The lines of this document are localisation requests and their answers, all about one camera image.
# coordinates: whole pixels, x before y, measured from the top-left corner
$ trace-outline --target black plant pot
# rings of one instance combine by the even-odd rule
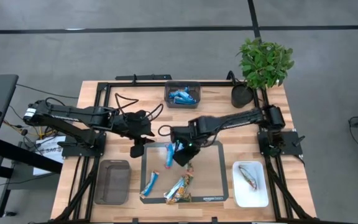
[[[231,104],[236,108],[242,108],[254,99],[254,93],[244,84],[237,84],[231,90]]]

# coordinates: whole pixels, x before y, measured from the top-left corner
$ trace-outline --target black cable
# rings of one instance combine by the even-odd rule
[[[66,106],[62,101],[60,101],[60,100],[58,100],[58,99],[56,99],[56,98],[47,97],[47,98],[45,99],[45,102],[48,103],[48,100],[55,100],[56,102],[59,102],[61,105]]]
[[[124,111],[123,111],[122,109],[124,109],[124,108],[127,107],[127,106],[130,106],[130,105],[133,105],[133,104],[139,102],[138,99],[126,98],[126,97],[121,96],[121,95],[118,94],[118,93],[114,94],[114,97],[116,98],[116,102],[117,102],[117,106],[118,106],[119,111],[120,111],[120,112],[122,113],[122,115],[124,115],[125,117],[126,117],[126,115],[125,115],[125,113],[124,113]],[[128,103],[128,104],[125,105],[125,106],[121,106],[121,105],[119,104],[118,97],[120,97],[120,98],[122,98],[122,99],[125,99],[125,100],[131,100],[131,101],[133,101],[133,102],[130,102],[130,103]]]
[[[25,86],[25,85],[21,85],[21,84],[16,84],[16,85],[21,86],[21,87],[24,87],[24,88],[29,88],[29,89],[31,89],[31,90],[38,91],[38,92],[41,92],[41,93],[46,93],[46,94],[49,94],[49,95],[53,95],[53,96],[59,96],[59,97],[70,98],[70,99],[78,99],[78,97],[63,96],[63,95],[59,95],[59,94],[49,93],[49,92],[47,92],[47,91],[38,90],[38,89],[36,89],[36,88],[32,88],[32,87]]]
[[[51,141],[51,140],[55,139],[57,136],[58,136],[58,135],[56,134],[56,135],[54,135],[54,137],[51,137],[50,139],[48,139],[48,140],[46,140],[46,141],[43,141],[42,143],[39,143],[39,144],[43,144],[43,143],[45,143],[45,142]]]
[[[68,204],[70,204],[71,196],[73,195],[74,183],[75,183],[75,179],[77,178],[77,170],[78,170],[78,166],[80,164],[80,160],[81,160],[81,156],[78,157],[77,164],[75,165],[73,183],[71,184],[70,196],[68,196]]]
[[[226,123],[228,123],[228,122],[230,122],[230,121],[232,121],[232,120],[234,120],[234,119],[236,119],[236,118],[229,119],[229,120],[223,122],[221,125],[219,125],[219,127],[216,129],[216,134],[215,134],[214,138],[212,139],[212,141],[211,141],[209,144],[202,145],[201,147],[209,147],[209,146],[212,146],[212,145],[215,143],[215,140],[216,140],[216,138],[217,138],[217,136],[218,136],[218,133],[220,132],[221,128],[222,128]]]
[[[155,117],[153,117],[153,113],[156,112],[159,107],[161,107],[161,110],[158,112],[158,114]],[[152,119],[150,121],[153,121],[153,120],[157,119],[158,116],[160,116],[160,114],[161,114],[163,109],[164,109],[164,105],[162,103],[160,103],[149,115],[146,116],[146,118],[151,116]]]
[[[35,133],[37,133],[37,135],[38,135],[38,138],[40,137],[40,133],[37,131],[37,128],[36,127],[34,127],[34,126],[31,126],[32,128],[34,128],[34,130],[35,130]]]
[[[5,183],[5,184],[0,184],[0,186],[6,185],[6,184],[23,184],[23,183],[26,183],[26,182],[31,181],[31,180],[37,180],[37,179],[41,179],[41,178],[44,178],[44,177],[50,177],[51,175],[55,175],[55,174],[49,174],[49,175],[45,175],[45,176],[42,176],[42,177],[36,177],[36,178],[25,180],[25,181],[22,181],[22,182],[13,182],[13,183],[8,182],[8,183]]]
[[[16,116],[20,119],[23,120],[23,118],[16,112],[15,108],[13,108],[13,106],[9,105],[9,107],[13,110],[13,113],[16,114]]]
[[[351,136],[352,136],[354,142],[355,142],[356,144],[358,144],[358,141],[357,141],[357,140],[355,139],[355,137],[353,136],[352,126],[351,126],[352,119],[354,119],[354,118],[358,118],[358,116],[354,116],[354,117],[351,117],[351,118],[349,119],[349,132],[351,133]]]
[[[160,135],[160,136],[169,136],[169,135],[171,135],[171,132],[169,132],[168,134],[161,134],[161,129],[162,128],[165,128],[165,127],[168,127],[168,128],[172,128],[172,126],[169,126],[169,125],[167,125],[167,124],[164,124],[163,126],[161,126],[159,129],[158,129],[158,134]]]
[[[27,148],[27,149],[31,149],[33,146],[29,146],[27,143],[25,143],[25,138],[24,138],[24,136],[23,136],[23,144],[25,145],[25,147]]]
[[[29,142],[31,142],[31,144],[33,144],[34,145],[34,147],[35,147],[35,150],[37,151],[37,152],[39,152],[40,153],[40,155],[42,156],[42,153],[41,153],[41,151],[38,149],[38,147],[37,147],[37,145],[36,144],[34,144],[34,142],[32,142],[27,136],[23,136],[23,138],[25,138],[26,140],[28,140]]]
[[[19,124],[11,124],[11,123],[8,122],[7,120],[4,120],[3,123],[5,123],[6,125],[8,125],[8,126],[10,126],[10,127],[15,127],[15,128],[18,128],[18,129],[28,128],[28,126],[22,126],[22,125],[19,125]]]
[[[122,109],[124,109],[124,108],[126,108],[126,107],[128,107],[128,106],[130,106],[130,105],[133,105],[133,104],[139,102],[138,99],[126,98],[126,97],[124,97],[124,96],[121,96],[121,95],[118,94],[118,93],[115,93],[115,94],[114,94],[114,97],[116,98],[116,103],[117,103],[117,106],[118,106],[118,110],[119,110],[125,117],[126,117],[125,112],[124,112],[124,110],[122,110]],[[121,105],[119,104],[118,97],[120,97],[120,98],[122,98],[122,99],[125,99],[125,100],[131,100],[131,101],[133,101],[133,102],[130,102],[130,103],[126,104],[125,106],[121,106]],[[158,114],[157,114],[156,116],[153,116],[153,113],[156,112],[156,111],[158,110],[158,108],[161,108],[161,110],[158,112]],[[161,104],[159,104],[156,108],[154,108],[153,111],[151,111],[151,112],[146,111],[146,112],[148,112],[149,114],[148,114],[145,118],[148,118],[149,116],[151,116],[152,119],[151,119],[150,121],[155,120],[156,118],[158,118],[158,116],[160,116],[160,114],[161,114],[163,108],[164,108],[164,105],[161,103]]]

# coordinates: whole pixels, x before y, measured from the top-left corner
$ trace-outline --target wire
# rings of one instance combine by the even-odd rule
[[[9,127],[11,127],[13,130],[17,131],[20,135],[22,135],[22,128],[26,128],[26,127],[18,128],[17,126],[10,124],[6,120],[4,120],[3,123],[8,125]],[[27,133],[27,134],[32,135],[32,136],[38,136],[38,134],[34,134],[34,133]]]
[[[48,103],[48,100],[55,100],[55,101],[59,102],[61,105],[66,106],[62,101],[60,101],[60,100],[58,100],[58,99],[56,99],[56,98],[47,97],[47,98],[45,99],[45,102]]]
[[[41,127],[40,127],[40,132],[37,131],[37,128],[36,128],[36,127],[32,126],[32,128],[34,128],[35,132],[36,132],[37,135],[38,135],[38,138],[41,138],[41,137],[42,137],[42,136],[40,135],[40,133],[42,133],[42,132],[41,132]]]
[[[161,129],[162,128],[165,128],[165,127],[168,127],[168,128],[172,128],[172,126],[169,126],[169,125],[167,125],[167,124],[164,124],[163,126],[161,126],[159,129],[158,129],[158,134],[160,135],[160,136],[169,136],[169,135],[171,135],[171,132],[169,132],[168,134],[161,134]]]
[[[153,117],[153,113],[156,112],[159,107],[161,107],[161,110],[158,112],[158,114],[157,114],[155,117]],[[151,116],[152,119],[151,119],[150,121],[153,121],[153,120],[157,119],[158,116],[160,116],[160,114],[161,114],[161,112],[162,112],[163,109],[164,109],[164,105],[161,103],[161,104],[159,104],[149,115],[147,115],[146,118],[148,118],[149,116]]]
[[[354,142],[355,142],[356,144],[358,144],[358,141],[355,139],[355,137],[354,137],[354,135],[353,135],[352,126],[351,126],[352,119],[354,119],[354,118],[358,118],[358,116],[354,116],[354,117],[351,117],[351,118],[349,119],[349,132],[351,133],[351,136],[352,136]]]
[[[217,136],[218,136],[218,133],[219,133],[219,131],[221,130],[221,128],[222,128],[226,123],[228,123],[228,122],[230,122],[230,121],[232,121],[232,120],[234,120],[234,119],[236,119],[236,118],[232,118],[232,119],[226,120],[226,121],[223,122],[221,125],[219,125],[219,127],[215,129],[215,130],[216,130],[216,134],[215,134],[214,138],[212,139],[212,141],[211,141],[209,144],[205,144],[206,142],[208,142],[208,140],[206,140],[206,141],[204,142],[204,145],[202,145],[201,147],[209,147],[209,146],[212,146],[212,145],[215,143],[215,140],[216,140],[216,138],[217,138]]]
[[[22,181],[22,182],[13,182],[13,183],[8,182],[8,183],[5,183],[5,184],[0,184],[0,186],[6,185],[6,184],[23,184],[23,183],[29,182],[31,180],[37,180],[37,179],[41,179],[41,178],[45,178],[45,177],[50,177],[51,175],[55,175],[55,174],[49,174],[49,175],[45,175],[45,176],[42,176],[42,177],[36,177],[36,178],[28,179],[28,180],[25,180],[25,181]]]
[[[75,179],[77,177],[77,170],[78,170],[78,166],[80,164],[80,160],[81,160],[81,156],[78,157],[77,164],[75,165],[73,183],[71,184],[70,195],[68,196],[68,204],[70,204],[71,196],[73,195],[73,188],[74,188]]]
[[[51,137],[50,139],[48,139],[48,140],[46,140],[46,141],[43,141],[42,143],[39,143],[39,144],[43,144],[43,143],[45,143],[45,142],[51,141],[51,140],[55,139],[57,136],[58,136],[58,135],[56,134],[56,135],[54,135],[54,137]],[[27,145],[27,144],[25,143],[25,141],[24,141],[24,138],[23,138],[23,143],[25,144],[25,146],[27,147],[27,149],[32,149],[34,146],[36,146],[36,144],[33,144],[33,146]]]
[[[13,106],[9,105],[9,107],[13,110],[13,113],[16,114],[16,116],[20,119],[23,120],[23,118],[16,112],[15,108],[13,108]]]
[[[46,93],[46,94],[49,94],[49,95],[53,95],[53,96],[59,96],[59,97],[70,98],[70,99],[78,99],[78,97],[63,96],[63,95],[59,95],[59,94],[49,93],[49,92],[47,92],[47,91],[38,90],[38,89],[36,89],[36,88],[32,88],[32,87],[25,86],[25,85],[21,85],[21,84],[16,84],[16,85],[21,86],[21,87],[24,87],[24,88],[31,89],[31,90],[34,90],[34,91],[38,91],[38,92],[41,92],[41,93]]]
[[[124,108],[127,107],[127,106],[130,106],[130,105],[133,105],[133,104],[139,102],[138,99],[126,98],[126,97],[121,96],[121,95],[118,94],[118,93],[114,94],[114,97],[116,98],[116,102],[117,102],[117,106],[118,106],[119,111],[120,111],[120,112],[123,114],[123,116],[125,116],[125,117],[126,117],[126,115],[125,115],[125,113],[124,113],[124,111],[123,111],[122,109],[124,109]],[[120,98],[122,98],[122,99],[125,99],[125,100],[131,100],[131,101],[133,101],[133,102],[130,102],[130,103],[128,103],[128,104],[125,105],[125,106],[121,106],[121,105],[119,104],[118,97],[120,97]]]
[[[42,156],[42,152],[38,149],[37,145],[34,144],[34,142],[32,142],[27,136],[23,136],[23,138],[25,138],[26,140],[28,140],[29,142],[31,142],[31,144],[33,144],[33,146],[35,147],[35,150],[36,150],[37,152],[39,152],[40,155]]]

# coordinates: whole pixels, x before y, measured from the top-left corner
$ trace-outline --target green leaves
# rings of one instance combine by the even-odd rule
[[[293,49],[277,43],[262,42],[260,38],[247,39],[240,47],[240,67],[247,85],[251,88],[280,86],[287,77],[287,70],[294,66],[291,61]]]
[[[271,65],[268,65],[268,66],[266,67],[266,70],[268,70],[268,71],[273,71],[273,70],[274,70],[274,67],[271,66]]]
[[[293,66],[293,64],[294,64],[294,63],[295,63],[294,61],[292,61],[292,62],[288,63],[288,65],[287,65],[287,69],[292,68],[292,66]]]
[[[243,67],[242,67],[242,71],[244,71],[244,72],[246,72],[246,71],[248,71],[248,70],[250,70],[251,69],[251,66],[250,65],[244,65]]]

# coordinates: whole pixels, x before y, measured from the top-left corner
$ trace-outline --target potted plant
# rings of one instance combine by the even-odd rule
[[[241,108],[251,102],[252,89],[280,86],[288,75],[287,71],[294,65],[292,52],[292,49],[277,43],[261,42],[260,38],[254,41],[246,39],[238,53],[242,55],[239,66],[245,80],[232,89],[233,106]]]

